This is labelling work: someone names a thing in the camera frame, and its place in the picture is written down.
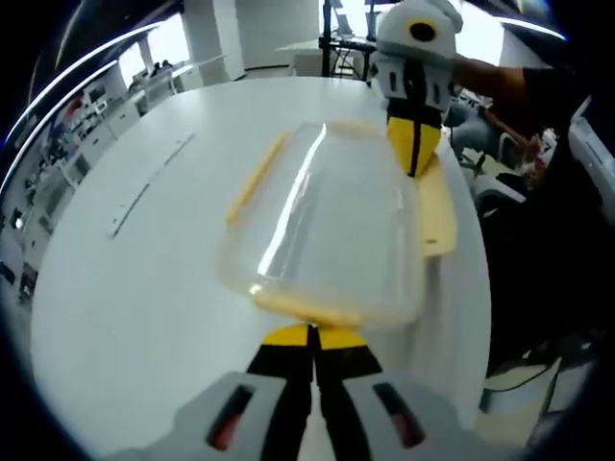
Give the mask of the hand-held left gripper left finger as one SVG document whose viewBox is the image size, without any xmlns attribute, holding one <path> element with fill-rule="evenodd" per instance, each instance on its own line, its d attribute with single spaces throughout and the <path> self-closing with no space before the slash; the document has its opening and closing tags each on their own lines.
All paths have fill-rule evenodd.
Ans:
<svg viewBox="0 0 615 461">
<path fill-rule="evenodd" d="M 266 335 L 243 371 L 228 372 L 182 406 L 171 429 L 110 460 L 296 460 L 311 410 L 315 328 Z"/>
</svg>

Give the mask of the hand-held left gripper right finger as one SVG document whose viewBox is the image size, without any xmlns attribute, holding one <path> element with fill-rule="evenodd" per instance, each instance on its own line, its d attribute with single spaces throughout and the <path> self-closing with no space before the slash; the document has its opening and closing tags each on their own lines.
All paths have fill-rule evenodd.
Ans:
<svg viewBox="0 0 615 461">
<path fill-rule="evenodd" d="M 351 330 L 317 328 L 321 412 L 337 460 L 514 460 L 517 450 L 463 428 L 454 406 L 386 371 Z"/>
</svg>

